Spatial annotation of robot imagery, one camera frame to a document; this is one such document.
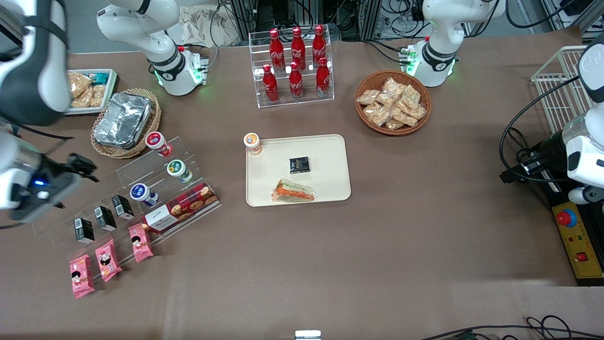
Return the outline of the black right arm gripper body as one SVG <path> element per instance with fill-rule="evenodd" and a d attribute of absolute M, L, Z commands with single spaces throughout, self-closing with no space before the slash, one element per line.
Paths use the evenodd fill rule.
<path fill-rule="evenodd" d="M 33 174 L 22 202 L 9 213 L 15 222 L 29 223 L 60 206 L 80 185 L 81 176 L 67 163 L 42 163 Z"/>

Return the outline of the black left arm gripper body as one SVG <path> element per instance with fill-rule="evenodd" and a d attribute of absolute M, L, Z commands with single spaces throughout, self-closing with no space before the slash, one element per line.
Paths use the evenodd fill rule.
<path fill-rule="evenodd" d="M 562 131 L 542 140 L 537 147 L 541 171 L 553 173 L 555 177 L 567 176 L 567 151 Z"/>

